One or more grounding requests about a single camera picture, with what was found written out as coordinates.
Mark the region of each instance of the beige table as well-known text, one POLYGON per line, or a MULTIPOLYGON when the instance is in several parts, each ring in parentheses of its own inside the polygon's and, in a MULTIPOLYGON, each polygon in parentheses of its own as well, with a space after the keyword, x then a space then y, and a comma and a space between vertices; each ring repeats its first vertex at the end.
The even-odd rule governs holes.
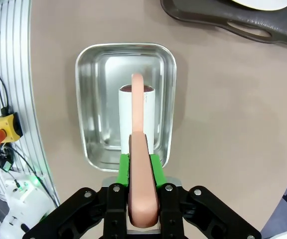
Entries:
MULTIPOLYGON (((204 185, 261 230, 287 186, 287 47, 249 41, 170 18, 158 0, 35 0, 33 93, 61 201, 98 190, 112 173, 84 159, 75 61, 105 42, 155 42, 178 67, 171 154, 165 172, 204 185)), ((204 238, 192 226, 190 238, 204 238)), ((96 227, 84 238, 101 236, 96 227)))

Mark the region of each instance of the bolt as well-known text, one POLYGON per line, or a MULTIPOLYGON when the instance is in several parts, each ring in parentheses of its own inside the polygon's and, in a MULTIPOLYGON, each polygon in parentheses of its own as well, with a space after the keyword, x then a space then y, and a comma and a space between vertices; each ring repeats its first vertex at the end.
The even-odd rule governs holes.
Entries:
POLYGON ((173 187, 171 185, 167 185, 165 189, 170 192, 173 190, 173 187))
POLYGON ((84 194, 84 197, 85 197, 85 198, 89 198, 91 195, 92 195, 92 193, 89 192, 89 191, 87 191, 87 192, 84 194))
POLYGON ((113 190, 114 190, 114 192, 119 192, 120 187, 119 187, 119 186, 115 186, 115 187, 113 188, 113 190))
POLYGON ((197 195, 197 196, 200 196, 201 195, 201 190, 200 189, 194 190, 194 194, 197 195))

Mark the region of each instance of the black tray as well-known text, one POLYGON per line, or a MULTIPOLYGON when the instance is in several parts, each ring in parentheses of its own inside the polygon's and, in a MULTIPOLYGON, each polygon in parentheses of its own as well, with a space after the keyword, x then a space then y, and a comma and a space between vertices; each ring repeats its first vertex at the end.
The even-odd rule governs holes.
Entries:
POLYGON ((174 19, 209 24, 239 36, 262 43, 287 44, 287 7, 276 11, 260 11, 231 0, 160 0, 163 10, 174 19), (270 36, 255 35, 231 26, 261 29, 270 36))

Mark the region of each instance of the gray floor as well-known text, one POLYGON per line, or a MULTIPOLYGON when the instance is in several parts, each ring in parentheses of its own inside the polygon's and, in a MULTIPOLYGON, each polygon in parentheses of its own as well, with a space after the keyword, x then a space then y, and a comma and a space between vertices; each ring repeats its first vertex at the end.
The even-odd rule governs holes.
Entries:
POLYGON ((262 238, 271 238, 287 231, 287 202, 281 199, 277 208, 261 231, 262 238))

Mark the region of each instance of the corrugated metal panel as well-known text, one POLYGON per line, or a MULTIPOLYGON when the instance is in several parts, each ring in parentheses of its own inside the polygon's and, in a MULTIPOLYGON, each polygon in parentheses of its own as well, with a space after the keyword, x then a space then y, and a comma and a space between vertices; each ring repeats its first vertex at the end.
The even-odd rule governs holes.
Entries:
MULTIPOLYGON (((43 151, 36 120, 30 75, 30 0, 9 0, 0 3, 0 75, 4 80, 9 103, 18 112, 23 137, 13 144, 42 176, 46 186, 58 201, 43 151)), ((32 174, 25 162, 16 156, 14 171, 32 174)), ((0 170, 0 198, 5 192, 0 170)))

